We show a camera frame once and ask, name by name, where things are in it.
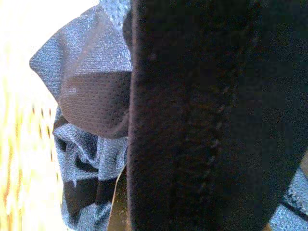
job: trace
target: gray fabric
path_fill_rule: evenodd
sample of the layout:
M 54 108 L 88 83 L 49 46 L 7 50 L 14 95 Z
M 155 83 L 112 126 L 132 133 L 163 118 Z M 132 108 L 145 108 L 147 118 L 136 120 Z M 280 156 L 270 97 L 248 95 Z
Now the gray fabric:
M 98 178 L 100 181 L 117 178 L 126 162 L 127 138 L 110 140 L 87 133 L 68 123 L 58 108 L 55 118 L 54 140 L 64 183 Z M 79 158 L 90 169 L 76 164 Z M 61 206 L 64 223 L 77 231 L 106 230 L 111 201 L 101 205 L 91 204 L 77 214 L 67 208 L 65 187 Z
M 132 70 L 119 28 L 129 2 L 116 9 L 107 1 L 86 11 L 61 28 L 30 61 L 70 123 L 111 139 L 127 136 Z

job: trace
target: blue-gray fabric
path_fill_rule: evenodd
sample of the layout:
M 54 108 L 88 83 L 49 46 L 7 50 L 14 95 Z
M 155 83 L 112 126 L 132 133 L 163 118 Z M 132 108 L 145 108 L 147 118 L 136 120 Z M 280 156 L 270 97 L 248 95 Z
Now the blue-gray fabric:
M 77 231 L 107 229 L 110 192 L 113 192 L 115 179 L 126 163 L 128 141 L 126 127 L 122 125 L 127 123 L 127 103 L 118 108 L 120 114 L 113 113 L 112 104 L 102 103 L 101 108 L 106 112 L 96 111 L 95 104 L 102 101 L 99 97 L 103 94 L 101 91 L 108 92 L 104 97 L 110 96 L 111 102 L 115 97 L 118 97 L 117 101 L 129 100 L 127 92 L 132 64 L 129 44 L 126 45 L 129 41 L 125 41 L 124 36 L 131 28 L 123 30 L 129 10 L 129 0 L 101 1 L 61 28 L 30 62 L 31 68 L 59 103 L 53 133 L 64 182 L 61 210 L 65 224 Z M 116 87 L 125 82 L 122 95 L 112 95 L 114 86 L 98 81 L 106 76 L 119 79 Z M 93 117 L 82 118 L 87 110 Z M 110 114 L 110 117 L 101 119 L 100 116 L 105 114 Z M 82 184 L 82 189 L 91 190 L 93 195 L 79 198 L 79 192 L 74 194 L 74 188 L 79 189 L 78 184 Z M 104 192 L 108 192 L 107 198 L 101 196 Z M 300 168 L 284 202 L 308 216 L 308 180 Z M 284 205 L 277 208 L 270 223 L 274 231 L 308 230 L 308 220 Z

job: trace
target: black fabric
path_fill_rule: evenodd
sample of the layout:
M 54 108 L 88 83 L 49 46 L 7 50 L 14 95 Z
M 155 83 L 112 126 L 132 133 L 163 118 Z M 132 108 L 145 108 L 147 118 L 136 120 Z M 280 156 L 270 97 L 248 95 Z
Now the black fabric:
M 215 161 L 214 187 L 209 187 L 213 197 L 209 205 L 207 200 L 201 203 L 202 218 L 198 218 L 199 211 L 184 214 L 190 209 L 186 207 L 180 212 L 186 216 L 181 224 L 181 219 L 172 220 L 179 211 L 168 205 L 179 201 L 172 202 L 171 195 L 175 160 L 187 152 L 183 144 L 192 109 L 188 105 L 190 86 L 200 81 L 204 88 L 208 88 L 206 84 L 215 86 L 221 67 L 227 70 L 233 61 L 241 65 L 232 59 L 234 43 L 219 40 L 218 33 L 205 25 L 217 23 L 208 20 L 208 12 L 221 13 L 221 18 L 213 19 L 227 27 L 225 35 L 231 34 L 245 22 L 242 13 L 248 9 L 248 1 L 215 1 L 211 9 L 209 2 L 133 1 L 134 70 L 128 133 L 128 205 L 133 230 L 259 231 L 274 213 L 304 156 L 308 143 L 307 65 L 299 55 L 303 54 L 303 40 L 294 40 L 304 17 L 297 14 L 298 3 L 261 1 L 256 8 L 260 13 L 254 25 L 257 34 L 252 38 L 257 47 L 247 53 L 243 74 L 235 81 L 234 107 Z M 223 56 L 219 51 L 231 54 Z M 201 189 L 203 185 L 194 186 Z M 190 196 L 182 195 L 184 200 Z

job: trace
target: black fabric panel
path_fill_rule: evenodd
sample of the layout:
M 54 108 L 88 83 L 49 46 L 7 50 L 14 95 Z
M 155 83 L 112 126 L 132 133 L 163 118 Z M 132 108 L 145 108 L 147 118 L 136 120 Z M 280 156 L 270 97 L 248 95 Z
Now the black fabric panel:
M 97 191 L 97 178 L 77 180 L 64 183 L 64 195 L 68 212 L 77 214 L 82 208 L 95 202 Z
M 199 227 L 181 224 L 176 230 L 261 230 L 304 156 L 307 65 L 306 60 L 293 60 L 299 52 L 293 49 L 297 47 L 293 46 L 292 24 L 297 8 L 288 1 L 261 3 L 262 27 L 256 28 L 262 32 L 260 43 L 238 78 L 205 223 Z M 228 6 L 229 12 L 236 12 L 234 1 Z M 128 133 L 128 206 L 133 230 L 169 230 L 173 159 L 183 149 L 189 86 L 194 81 L 190 74 L 199 69 L 203 83 L 213 84 L 210 77 L 215 68 L 213 72 L 211 66 L 217 65 L 217 59 L 210 52 L 203 56 L 204 51 L 208 44 L 221 53 L 228 47 L 215 37 L 205 42 L 202 25 L 209 23 L 203 18 L 207 10 L 206 3 L 199 1 L 133 1 Z
M 116 179 L 98 181 L 95 204 L 100 205 L 112 201 Z

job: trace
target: bright background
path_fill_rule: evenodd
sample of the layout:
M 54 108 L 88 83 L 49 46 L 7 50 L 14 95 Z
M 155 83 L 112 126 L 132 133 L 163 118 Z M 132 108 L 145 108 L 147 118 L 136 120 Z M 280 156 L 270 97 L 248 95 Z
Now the bright background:
M 64 231 L 56 102 L 32 55 L 98 0 L 0 0 L 0 231 Z

